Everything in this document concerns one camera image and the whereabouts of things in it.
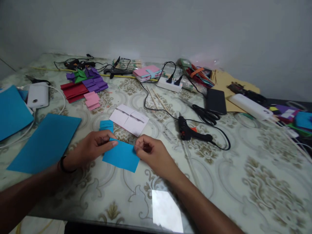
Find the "hot glue gun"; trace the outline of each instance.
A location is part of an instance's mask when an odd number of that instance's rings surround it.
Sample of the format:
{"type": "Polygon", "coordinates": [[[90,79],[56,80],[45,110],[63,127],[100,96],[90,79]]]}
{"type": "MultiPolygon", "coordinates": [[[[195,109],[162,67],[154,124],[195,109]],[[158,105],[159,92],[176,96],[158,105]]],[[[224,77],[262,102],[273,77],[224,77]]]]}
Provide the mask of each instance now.
{"type": "Polygon", "coordinates": [[[212,144],[215,144],[212,141],[212,136],[210,134],[200,134],[195,132],[194,130],[192,130],[188,124],[186,123],[185,118],[183,118],[183,116],[181,115],[181,113],[179,113],[179,119],[178,119],[178,125],[179,125],[179,131],[181,133],[181,139],[182,140],[190,140],[192,138],[198,139],[198,140],[202,140],[202,141],[206,141],[206,142],[210,142],[212,144]]]}

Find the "blue paper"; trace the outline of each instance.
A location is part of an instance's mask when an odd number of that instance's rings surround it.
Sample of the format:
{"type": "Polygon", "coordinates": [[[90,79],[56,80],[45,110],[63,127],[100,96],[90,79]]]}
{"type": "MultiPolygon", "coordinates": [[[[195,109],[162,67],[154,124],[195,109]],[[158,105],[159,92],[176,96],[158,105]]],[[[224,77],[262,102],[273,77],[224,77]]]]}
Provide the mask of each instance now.
{"type": "Polygon", "coordinates": [[[27,98],[27,95],[28,95],[28,90],[21,90],[21,89],[18,89],[18,92],[19,92],[21,98],[25,101],[26,98],[27,98]]]}
{"type": "Polygon", "coordinates": [[[110,130],[112,133],[114,133],[114,124],[111,120],[103,120],[100,122],[100,131],[102,130],[110,130]]]}
{"type": "Polygon", "coordinates": [[[7,169],[35,174],[56,164],[80,122],[80,118],[47,114],[7,169]]]}
{"type": "Polygon", "coordinates": [[[312,122],[311,122],[311,118],[312,117],[312,113],[309,112],[298,112],[298,114],[296,115],[296,125],[298,127],[302,127],[302,128],[307,128],[307,129],[312,129],[312,122]]]}
{"type": "Polygon", "coordinates": [[[117,146],[104,154],[102,161],[131,172],[136,172],[140,159],[138,158],[133,145],[118,141],[117,146]]]}
{"type": "Polygon", "coordinates": [[[14,85],[0,93],[0,109],[0,141],[33,121],[32,114],[14,85]]]}

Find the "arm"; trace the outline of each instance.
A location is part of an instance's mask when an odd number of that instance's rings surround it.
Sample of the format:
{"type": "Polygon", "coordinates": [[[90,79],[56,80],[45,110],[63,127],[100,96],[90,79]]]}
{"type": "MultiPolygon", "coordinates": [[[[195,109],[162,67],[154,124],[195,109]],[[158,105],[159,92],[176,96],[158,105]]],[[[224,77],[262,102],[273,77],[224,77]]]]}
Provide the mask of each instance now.
{"type": "Polygon", "coordinates": [[[142,135],[136,141],[135,150],[157,175],[168,180],[201,233],[243,233],[180,171],[160,140],[142,135]]]}
{"type": "MultiPolygon", "coordinates": [[[[116,137],[109,131],[89,133],[64,159],[64,168],[74,170],[95,160],[104,152],[115,147],[116,137]]],[[[0,192],[0,230],[9,233],[49,192],[56,190],[68,175],[58,165],[40,172],[0,192]]]]}

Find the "power strip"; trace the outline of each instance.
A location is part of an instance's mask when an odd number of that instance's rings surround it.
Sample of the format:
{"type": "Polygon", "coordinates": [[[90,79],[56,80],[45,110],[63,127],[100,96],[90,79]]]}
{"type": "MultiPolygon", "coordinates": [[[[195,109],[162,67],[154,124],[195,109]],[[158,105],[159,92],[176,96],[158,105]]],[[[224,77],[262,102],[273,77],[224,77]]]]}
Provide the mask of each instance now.
{"type": "Polygon", "coordinates": [[[168,90],[173,91],[173,92],[180,92],[181,91],[181,89],[182,89],[181,83],[180,83],[180,85],[175,85],[174,84],[175,81],[173,80],[170,84],[170,83],[167,83],[167,80],[168,79],[166,79],[164,77],[159,78],[159,81],[157,82],[157,86],[161,87],[161,88],[168,89],[168,90]]]}

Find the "hand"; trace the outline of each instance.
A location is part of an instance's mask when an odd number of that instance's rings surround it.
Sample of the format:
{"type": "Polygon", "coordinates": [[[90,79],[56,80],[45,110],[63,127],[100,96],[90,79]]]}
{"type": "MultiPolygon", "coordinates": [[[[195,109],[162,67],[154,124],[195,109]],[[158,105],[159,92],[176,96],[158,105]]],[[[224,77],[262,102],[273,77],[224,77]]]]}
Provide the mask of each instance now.
{"type": "Polygon", "coordinates": [[[90,132],[65,157],[64,168],[68,171],[75,170],[118,145],[118,141],[109,141],[110,138],[117,139],[110,130],[90,132]]]}
{"type": "Polygon", "coordinates": [[[169,182],[181,175],[182,172],[161,140],[142,135],[136,140],[134,149],[140,159],[146,162],[157,175],[169,182]]]}

